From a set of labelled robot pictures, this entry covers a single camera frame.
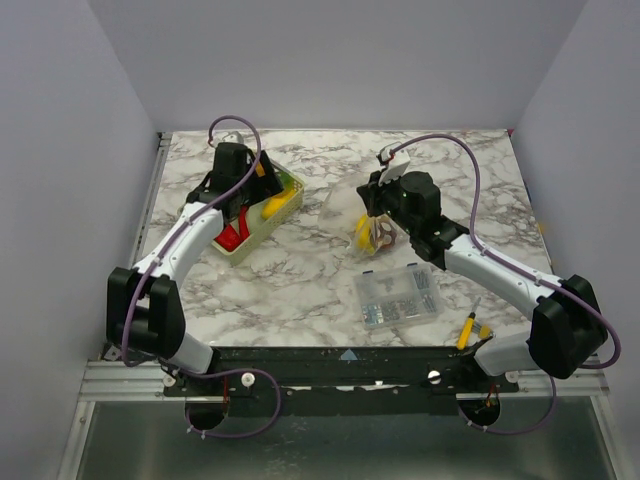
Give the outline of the dark red toy apple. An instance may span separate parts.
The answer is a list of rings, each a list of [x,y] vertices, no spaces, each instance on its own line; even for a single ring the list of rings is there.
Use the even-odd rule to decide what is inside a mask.
[[[370,244],[372,251],[385,250],[397,242],[398,231],[394,224],[384,218],[375,219],[370,227]]]

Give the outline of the clear zip top bag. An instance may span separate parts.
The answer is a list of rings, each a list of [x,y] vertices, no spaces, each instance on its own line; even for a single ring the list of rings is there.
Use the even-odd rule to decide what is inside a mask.
[[[347,251],[356,256],[389,251],[403,240],[388,216],[368,215],[356,187],[350,184],[338,184],[331,189],[321,206],[318,225],[346,241]]]

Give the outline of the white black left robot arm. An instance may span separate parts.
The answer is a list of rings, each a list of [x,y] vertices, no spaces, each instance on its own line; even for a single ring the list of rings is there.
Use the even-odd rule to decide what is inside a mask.
[[[179,290],[206,247],[242,210],[283,191],[266,152],[218,144],[212,169],[189,192],[165,237],[134,267],[117,267],[108,277],[106,337],[124,359],[133,350],[186,370],[188,384],[201,395],[220,387],[212,347],[187,332]]]

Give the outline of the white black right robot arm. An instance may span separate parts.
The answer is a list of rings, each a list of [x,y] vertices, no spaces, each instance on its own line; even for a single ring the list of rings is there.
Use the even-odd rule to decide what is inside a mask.
[[[386,180],[376,171],[356,192],[369,216],[387,215],[408,234],[419,258],[476,282],[530,321],[527,332],[486,340],[475,348],[474,358],[459,370],[467,389],[483,391],[496,376],[516,370],[542,370],[567,379],[607,340],[586,279],[561,279],[491,252],[468,228],[443,215],[440,190],[428,173]]]

